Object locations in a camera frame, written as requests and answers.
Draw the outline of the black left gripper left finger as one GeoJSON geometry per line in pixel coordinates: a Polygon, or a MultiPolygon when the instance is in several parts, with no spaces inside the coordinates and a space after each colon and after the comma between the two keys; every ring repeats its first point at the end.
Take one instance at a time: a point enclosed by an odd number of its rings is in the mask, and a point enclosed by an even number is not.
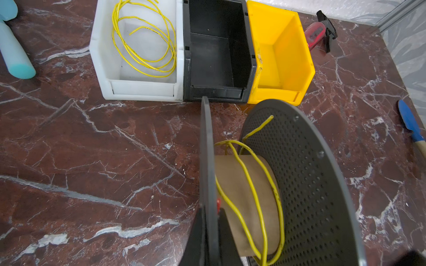
{"type": "Polygon", "coordinates": [[[206,245],[204,207],[198,209],[179,266],[204,266],[206,245]]]}

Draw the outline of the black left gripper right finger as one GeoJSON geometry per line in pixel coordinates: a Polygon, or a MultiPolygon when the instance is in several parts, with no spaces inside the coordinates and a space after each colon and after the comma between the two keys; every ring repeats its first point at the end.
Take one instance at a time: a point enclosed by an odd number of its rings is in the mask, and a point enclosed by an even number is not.
{"type": "Polygon", "coordinates": [[[243,266],[223,208],[219,210],[219,248],[222,266],[243,266]]]}

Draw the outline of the grey cable spool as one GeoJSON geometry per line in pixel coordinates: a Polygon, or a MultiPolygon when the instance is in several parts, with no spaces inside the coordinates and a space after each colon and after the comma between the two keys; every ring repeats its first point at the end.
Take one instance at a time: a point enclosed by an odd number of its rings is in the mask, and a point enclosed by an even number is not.
{"type": "Polygon", "coordinates": [[[258,103],[239,140],[215,142],[209,100],[201,101],[200,207],[205,266],[221,266],[219,210],[238,254],[256,266],[364,266],[366,255],[345,179],[300,110],[258,103]]]}

